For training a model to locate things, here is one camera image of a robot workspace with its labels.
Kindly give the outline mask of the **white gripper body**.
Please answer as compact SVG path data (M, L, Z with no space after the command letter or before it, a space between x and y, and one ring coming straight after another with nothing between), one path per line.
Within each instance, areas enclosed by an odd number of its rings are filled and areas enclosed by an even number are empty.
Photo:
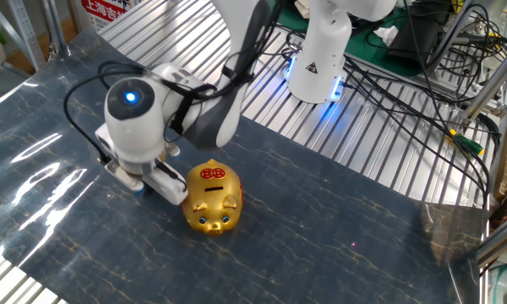
M166 144L159 132L126 132L113 138L104 123L95 135L112 156L105 169L129 190L143 193L151 188L173 205L188 196L183 176L165 162Z

